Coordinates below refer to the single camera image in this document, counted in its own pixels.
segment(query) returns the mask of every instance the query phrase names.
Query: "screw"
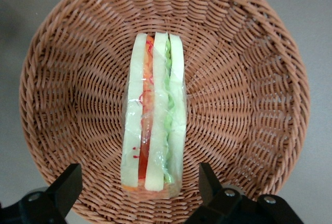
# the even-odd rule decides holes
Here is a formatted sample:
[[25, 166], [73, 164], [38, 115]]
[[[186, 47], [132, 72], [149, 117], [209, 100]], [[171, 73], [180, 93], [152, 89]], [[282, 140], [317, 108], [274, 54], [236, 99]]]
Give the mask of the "screw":
[[231, 190], [231, 189], [226, 189], [226, 190], [225, 190], [225, 194], [226, 194], [228, 197], [233, 197], [233, 196], [235, 196], [234, 191]]
[[269, 204], [274, 204], [274, 203], [276, 203], [276, 200], [275, 200], [275, 198], [273, 198], [273, 197], [264, 197], [264, 200], [265, 200], [267, 203], [269, 203]]
[[39, 192], [38, 193], [34, 193], [34, 194], [32, 194], [32, 195], [29, 196], [28, 201], [29, 202], [35, 201], [35, 200], [37, 200], [40, 197], [40, 195], [41, 195], [41, 193], [39, 193]]

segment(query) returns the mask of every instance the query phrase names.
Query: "tomato slice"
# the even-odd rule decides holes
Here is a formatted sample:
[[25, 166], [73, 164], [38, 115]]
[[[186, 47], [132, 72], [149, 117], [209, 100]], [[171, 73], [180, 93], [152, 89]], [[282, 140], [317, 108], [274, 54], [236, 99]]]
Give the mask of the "tomato slice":
[[145, 179], [147, 160], [149, 157], [151, 130], [153, 124], [153, 111], [155, 100], [153, 82], [153, 45], [153, 37], [147, 36], [144, 53], [143, 93], [140, 97], [140, 102], [143, 105], [143, 115], [141, 120], [142, 135], [139, 156], [139, 179]]

